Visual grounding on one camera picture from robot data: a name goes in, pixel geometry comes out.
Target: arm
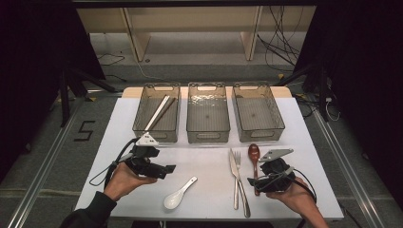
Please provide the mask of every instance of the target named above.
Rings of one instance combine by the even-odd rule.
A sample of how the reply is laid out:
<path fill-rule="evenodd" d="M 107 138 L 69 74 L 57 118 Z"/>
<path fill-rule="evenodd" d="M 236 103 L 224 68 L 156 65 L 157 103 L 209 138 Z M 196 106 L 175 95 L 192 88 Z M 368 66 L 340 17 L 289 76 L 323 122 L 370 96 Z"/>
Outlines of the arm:
<path fill-rule="evenodd" d="M 156 182 L 156 179 L 143 178 L 134 174 L 125 163 L 120 163 L 104 190 L 97 192 L 86 209 L 79 209 L 66 217 L 61 228 L 102 227 L 115 208 L 116 201 L 143 184 Z"/>
<path fill-rule="evenodd" d="M 296 178 L 296 181 L 307 186 L 301 178 Z M 315 228 L 329 227 L 320 214 L 314 199 L 312 199 L 311 195 L 305 189 L 296 183 L 292 183 L 290 188 L 285 192 L 266 193 L 266 196 L 271 199 L 280 200 L 291 210 L 299 213 Z"/>

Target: sleeve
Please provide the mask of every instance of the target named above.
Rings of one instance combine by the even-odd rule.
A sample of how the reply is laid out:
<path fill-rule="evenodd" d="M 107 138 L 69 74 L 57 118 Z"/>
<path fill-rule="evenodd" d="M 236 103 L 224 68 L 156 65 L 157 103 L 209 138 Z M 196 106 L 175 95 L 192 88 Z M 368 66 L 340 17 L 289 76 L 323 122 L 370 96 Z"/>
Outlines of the sleeve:
<path fill-rule="evenodd" d="M 91 204 L 86 209 L 79 209 L 68 215 L 61 228 L 103 227 L 115 208 L 116 202 L 101 192 L 96 192 Z"/>

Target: black backdrop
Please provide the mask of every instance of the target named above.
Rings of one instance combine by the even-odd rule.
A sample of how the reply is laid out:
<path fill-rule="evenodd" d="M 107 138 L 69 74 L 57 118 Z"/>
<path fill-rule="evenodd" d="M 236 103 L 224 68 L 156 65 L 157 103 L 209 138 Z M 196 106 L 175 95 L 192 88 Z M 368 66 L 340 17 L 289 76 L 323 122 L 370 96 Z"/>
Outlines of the black backdrop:
<path fill-rule="evenodd" d="M 398 1 L 359 6 L 334 64 L 332 90 L 363 151 L 403 209 L 402 15 Z"/>
<path fill-rule="evenodd" d="M 0 1 L 0 34 L 1 181 L 43 124 L 64 68 L 77 67 L 96 79 L 105 75 L 72 6 Z"/>

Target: white table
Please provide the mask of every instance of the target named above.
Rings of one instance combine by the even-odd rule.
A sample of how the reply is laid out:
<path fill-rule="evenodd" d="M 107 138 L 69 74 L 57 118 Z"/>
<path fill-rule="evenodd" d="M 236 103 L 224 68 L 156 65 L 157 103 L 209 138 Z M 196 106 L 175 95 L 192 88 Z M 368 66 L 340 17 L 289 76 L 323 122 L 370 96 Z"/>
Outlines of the white table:
<path fill-rule="evenodd" d="M 106 133 L 88 174 L 76 209 L 86 208 L 95 191 L 103 191 L 103 184 L 92 186 L 89 180 L 99 174 L 116 159 L 122 148 L 134 137 L 132 126 L 140 99 L 118 99 L 110 117 Z M 319 157 L 302 119 L 294 98 L 276 98 L 278 108 L 285 123 L 285 129 L 278 142 L 257 142 L 260 154 L 269 149 L 293 148 L 294 152 L 283 159 L 301 171 L 317 192 L 317 206 L 328 220 L 343 219 L 335 194 L 326 177 Z M 268 199 L 264 194 L 256 197 L 247 178 L 253 178 L 253 166 L 247 156 L 250 143 L 241 143 L 232 102 L 228 99 L 231 131 L 229 142 L 214 145 L 189 144 L 186 135 L 187 100 L 182 99 L 178 142 L 159 146 L 160 154 L 151 161 L 160 165 L 176 164 L 174 173 L 166 175 L 151 185 L 144 185 L 122 198 L 112 211 L 112 217 L 157 220 L 270 220 L 298 219 L 300 216 L 281 202 Z M 251 217 L 234 210 L 234 177 L 230 171 L 228 148 L 241 152 L 240 175 L 251 209 Z M 193 176 L 198 180 L 186 191 L 182 203 L 174 210 L 163 207 L 163 199 L 180 189 Z"/>

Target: white spoon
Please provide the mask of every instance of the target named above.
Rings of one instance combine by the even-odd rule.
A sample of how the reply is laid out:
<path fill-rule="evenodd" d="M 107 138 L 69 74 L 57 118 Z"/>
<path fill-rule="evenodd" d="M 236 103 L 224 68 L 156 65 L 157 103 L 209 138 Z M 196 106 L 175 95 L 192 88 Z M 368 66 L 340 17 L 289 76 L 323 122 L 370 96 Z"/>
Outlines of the white spoon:
<path fill-rule="evenodd" d="M 172 193 L 171 195 L 167 196 L 165 198 L 165 200 L 163 201 L 163 205 L 167 208 L 167 209 L 174 209 L 176 208 L 182 201 L 182 197 L 184 192 L 187 190 L 188 187 L 190 187 L 190 185 L 192 185 L 192 183 L 196 182 L 198 180 L 198 178 L 193 177 L 192 179 L 190 179 L 187 184 L 184 185 L 184 187 L 182 187 L 180 190 Z"/>

